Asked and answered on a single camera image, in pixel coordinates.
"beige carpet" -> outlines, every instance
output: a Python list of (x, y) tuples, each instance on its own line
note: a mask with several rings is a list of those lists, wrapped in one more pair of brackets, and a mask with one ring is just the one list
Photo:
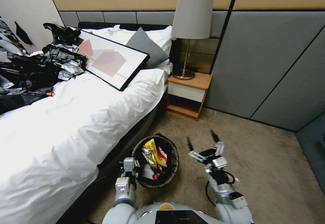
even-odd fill
[[(206, 108), (197, 122), (166, 112), (151, 126), (148, 135), (161, 132), (176, 144), (180, 167), (166, 188), (152, 190), (138, 184), (137, 208), (171, 201), (216, 218), (204, 192), (204, 166), (188, 156), (186, 143), (189, 136), (197, 151), (211, 148), (209, 128), (225, 142), (227, 171), (239, 178), (235, 188), (245, 195), (255, 223), (325, 223), (325, 197), (293, 133)], [(115, 180), (112, 176), (94, 201), (90, 220), (101, 223), (112, 207)]]

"white duvet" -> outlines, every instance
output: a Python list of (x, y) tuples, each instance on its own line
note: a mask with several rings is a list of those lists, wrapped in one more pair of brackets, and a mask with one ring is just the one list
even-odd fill
[(56, 223), (158, 104), (168, 74), (141, 70), (119, 92), (84, 73), (56, 84), (54, 97), (1, 115), (0, 223)]

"lamp shade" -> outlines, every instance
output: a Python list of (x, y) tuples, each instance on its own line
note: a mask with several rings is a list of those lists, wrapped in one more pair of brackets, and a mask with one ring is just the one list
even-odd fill
[(171, 36), (184, 39), (210, 37), (213, 0), (177, 0)]

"table lamp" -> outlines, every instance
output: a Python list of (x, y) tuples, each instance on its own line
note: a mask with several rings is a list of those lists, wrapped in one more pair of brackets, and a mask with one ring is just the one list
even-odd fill
[(190, 39), (210, 37), (213, 0), (177, 0), (171, 36), (187, 39), (184, 67), (173, 72), (173, 76), (189, 80), (194, 72), (186, 69)]

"nightstand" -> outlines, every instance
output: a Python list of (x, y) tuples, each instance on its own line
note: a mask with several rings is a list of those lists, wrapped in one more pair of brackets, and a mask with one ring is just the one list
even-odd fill
[(195, 73), (191, 80), (170, 76), (167, 80), (167, 111), (197, 121), (212, 75)]

